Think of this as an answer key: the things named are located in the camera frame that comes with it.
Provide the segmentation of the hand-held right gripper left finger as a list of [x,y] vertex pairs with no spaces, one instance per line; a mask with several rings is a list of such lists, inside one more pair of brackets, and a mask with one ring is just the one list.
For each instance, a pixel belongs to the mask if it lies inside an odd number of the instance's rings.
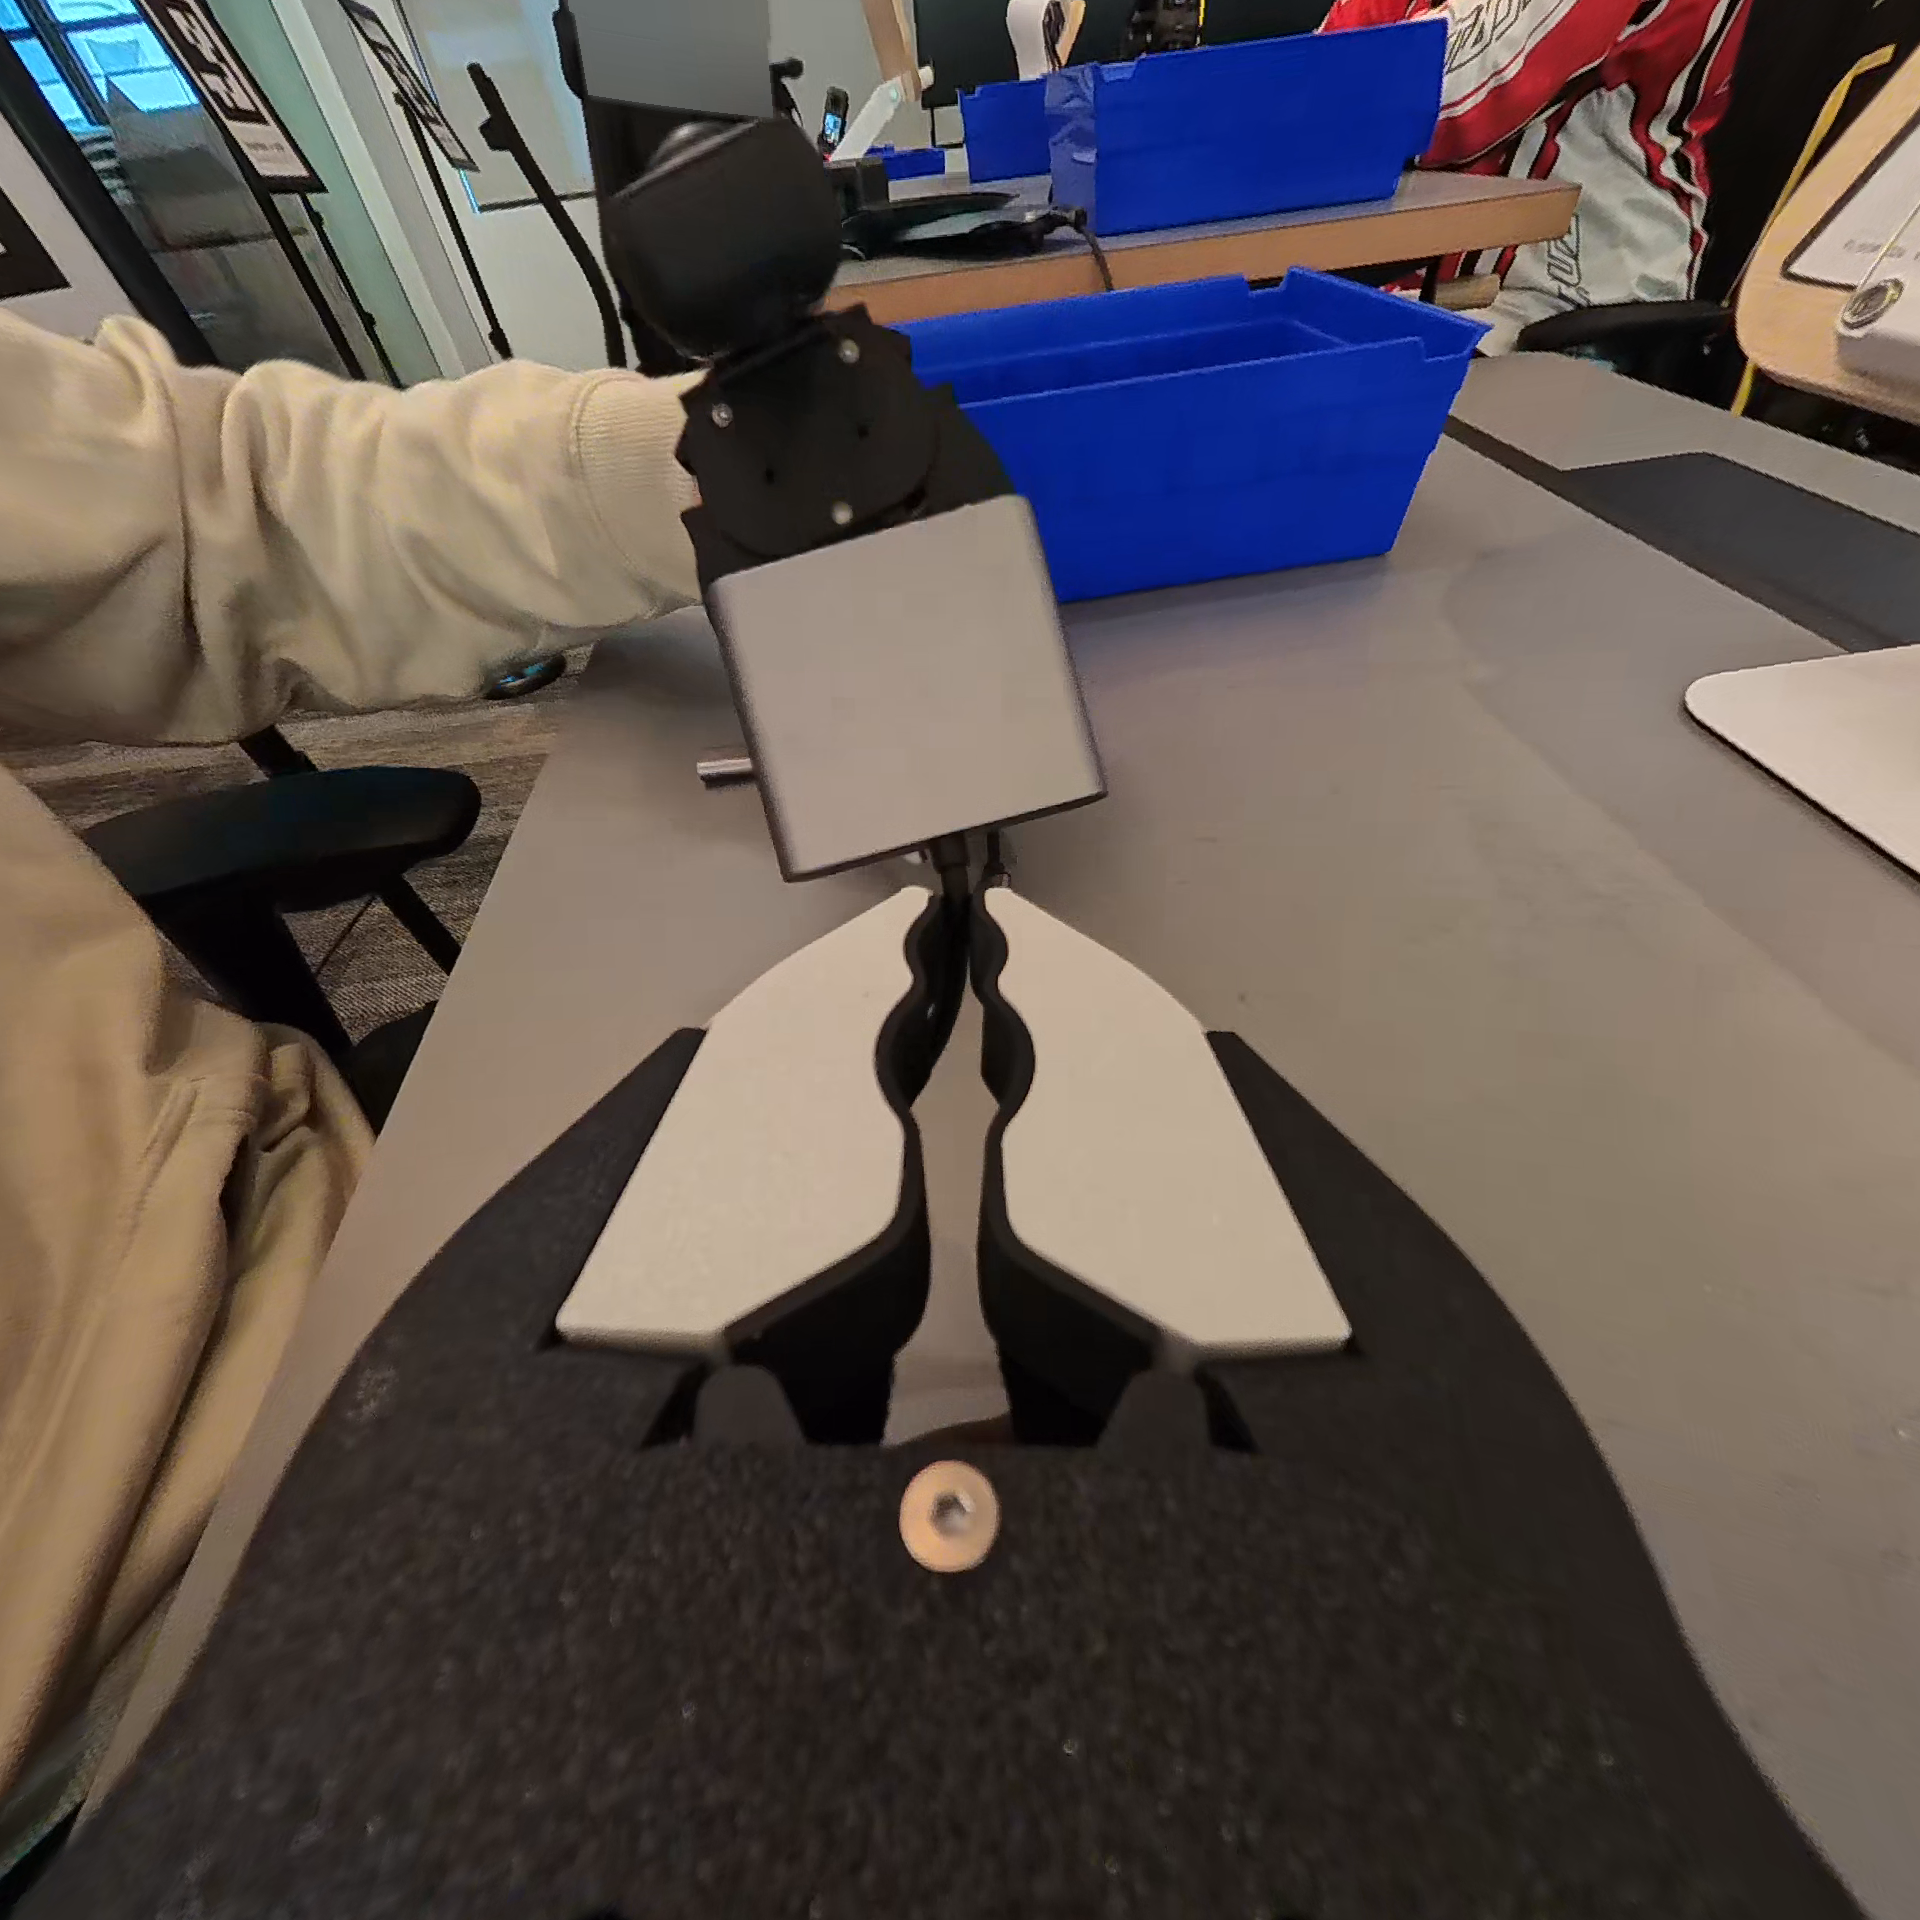
[[907,1120],[879,1036],[916,988],[907,940],[931,906],[893,890],[709,1021],[558,1311],[566,1343],[714,1360],[895,1221]]

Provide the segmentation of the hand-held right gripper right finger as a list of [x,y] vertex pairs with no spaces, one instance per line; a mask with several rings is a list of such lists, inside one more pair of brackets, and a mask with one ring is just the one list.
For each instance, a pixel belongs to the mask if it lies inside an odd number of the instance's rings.
[[1339,1353],[1348,1314],[1212,1033],[1157,977],[992,887],[975,901],[992,1224],[1176,1364]]

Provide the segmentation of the grey usb hub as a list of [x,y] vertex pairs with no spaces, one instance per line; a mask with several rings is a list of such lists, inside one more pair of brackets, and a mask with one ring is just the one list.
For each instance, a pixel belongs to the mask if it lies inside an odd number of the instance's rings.
[[788,881],[1109,792],[1021,495],[732,572],[703,606]]

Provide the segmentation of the blue plastic bin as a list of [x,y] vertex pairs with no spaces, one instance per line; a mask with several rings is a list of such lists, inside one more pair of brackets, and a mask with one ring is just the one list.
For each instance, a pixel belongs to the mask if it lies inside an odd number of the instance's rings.
[[1062,604],[1373,560],[1485,324],[1293,269],[903,327],[1040,527]]

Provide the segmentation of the person's left forearm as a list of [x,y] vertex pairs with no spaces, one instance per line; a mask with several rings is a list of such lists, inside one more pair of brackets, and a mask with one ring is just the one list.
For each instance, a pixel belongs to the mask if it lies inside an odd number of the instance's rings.
[[688,608],[691,385],[506,364],[390,390],[4,317],[4,729],[208,745],[456,703]]

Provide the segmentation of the wooden board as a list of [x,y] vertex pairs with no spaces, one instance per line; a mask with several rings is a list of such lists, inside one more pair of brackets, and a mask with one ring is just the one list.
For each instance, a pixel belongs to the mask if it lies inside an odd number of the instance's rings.
[[1293,268],[1413,271],[1430,258],[1504,252],[1562,238],[1578,213],[1574,182],[1408,172],[1390,199],[1298,207],[1230,223],[1106,238],[1093,252],[1072,229],[1014,255],[886,255],[850,261],[826,309],[863,304],[878,324],[1044,304],[1118,287],[1240,276],[1276,280]]

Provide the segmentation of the stack of blue bins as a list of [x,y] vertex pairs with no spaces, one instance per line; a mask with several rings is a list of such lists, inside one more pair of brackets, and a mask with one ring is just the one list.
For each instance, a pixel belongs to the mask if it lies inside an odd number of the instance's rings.
[[1447,41],[1428,14],[972,87],[968,178],[1044,178],[1096,238],[1390,200],[1432,143]]

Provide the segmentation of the black framed marker sign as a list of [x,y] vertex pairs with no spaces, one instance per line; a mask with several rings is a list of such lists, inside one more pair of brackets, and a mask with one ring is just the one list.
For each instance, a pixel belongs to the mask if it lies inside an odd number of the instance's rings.
[[403,106],[414,117],[415,126],[447,167],[466,175],[474,172],[474,158],[461,141],[456,128],[445,119],[438,97],[424,82],[415,61],[403,49],[381,14],[363,1],[341,1],[354,31],[359,34],[367,57],[387,72],[395,87]]
[[136,6],[260,189],[298,196],[324,191],[312,162],[208,5],[140,1]]

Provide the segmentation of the black office chair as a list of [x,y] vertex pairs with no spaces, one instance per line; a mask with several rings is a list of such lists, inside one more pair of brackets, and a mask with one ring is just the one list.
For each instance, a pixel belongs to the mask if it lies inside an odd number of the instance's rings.
[[450,769],[322,769],[271,727],[238,746],[259,773],[252,783],[142,806],[79,838],[223,1006],[318,1041],[380,1128],[436,1006],[352,1040],[287,918],[384,904],[447,975],[461,942],[412,872],[463,848],[483,792]]

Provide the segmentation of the beige hoodie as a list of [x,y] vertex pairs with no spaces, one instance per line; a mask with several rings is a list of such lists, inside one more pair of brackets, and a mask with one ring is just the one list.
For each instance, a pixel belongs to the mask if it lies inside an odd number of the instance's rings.
[[172,967],[2,792],[2,1775],[18,1792],[172,1597],[371,1151],[308,1036]]

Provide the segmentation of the wooden document stand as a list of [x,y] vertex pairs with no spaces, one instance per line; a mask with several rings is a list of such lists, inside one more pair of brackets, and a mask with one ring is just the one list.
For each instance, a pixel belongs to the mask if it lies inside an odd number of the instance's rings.
[[[1852,294],[1788,278],[1808,239],[1895,141],[1918,132],[1908,57],[1766,229],[1734,333],[1779,383],[1918,421],[1918,213],[1906,262],[1883,254]],[[1918,647],[1747,666],[1696,680],[1688,714],[1898,869],[1918,876]]]

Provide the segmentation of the red white jacket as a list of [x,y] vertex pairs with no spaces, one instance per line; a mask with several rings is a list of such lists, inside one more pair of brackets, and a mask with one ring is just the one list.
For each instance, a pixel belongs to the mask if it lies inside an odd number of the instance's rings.
[[1448,255],[1498,276],[1482,354],[1579,309],[1684,301],[1709,239],[1709,137],[1733,100],[1748,1],[1335,1],[1318,31],[1447,22],[1430,172],[1578,186],[1549,239]]

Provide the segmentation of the black bag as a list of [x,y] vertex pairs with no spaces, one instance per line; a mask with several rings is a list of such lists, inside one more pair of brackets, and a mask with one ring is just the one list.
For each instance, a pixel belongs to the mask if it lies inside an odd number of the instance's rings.
[[[1725,112],[1708,138],[1708,247],[1696,298],[1733,301],[1765,229],[1916,49],[1916,1],[1755,1]],[[1789,390],[1722,350],[1709,393],[1734,416],[1914,471],[1916,428]]]

